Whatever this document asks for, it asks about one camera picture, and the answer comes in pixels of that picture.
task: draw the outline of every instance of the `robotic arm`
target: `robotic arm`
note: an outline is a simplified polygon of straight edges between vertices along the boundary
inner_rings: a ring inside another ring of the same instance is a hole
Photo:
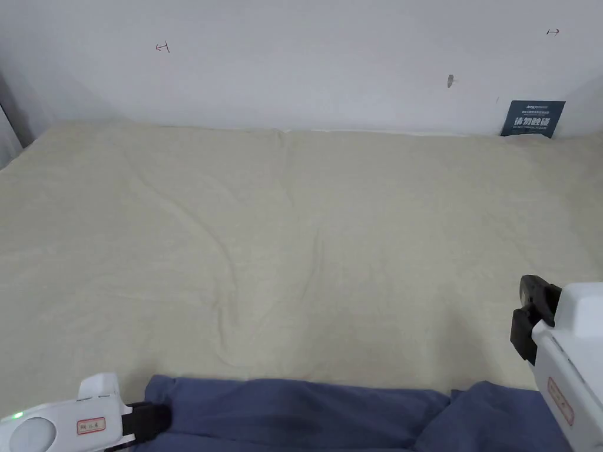
[[[171,424],[166,405],[124,405],[117,375],[81,382],[76,400],[49,403],[0,421],[0,452],[118,450],[154,439]]]
[[[519,284],[511,342],[576,452],[603,451],[603,283]]]

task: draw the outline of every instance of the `blue fabric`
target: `blue fabric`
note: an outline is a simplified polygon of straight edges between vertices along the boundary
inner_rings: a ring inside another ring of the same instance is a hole
[[[156,375],[145,398],[169,404],[173,422],[137,452],[571,450],[538,392],[486,381],[448,397],[413,389]]]

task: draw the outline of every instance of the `dark blue sign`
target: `dark blue sign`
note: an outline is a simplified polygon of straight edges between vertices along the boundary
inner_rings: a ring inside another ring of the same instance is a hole
[[[561,101],[512,101],[500,135],[540,133],[551,138],[564,105]]]

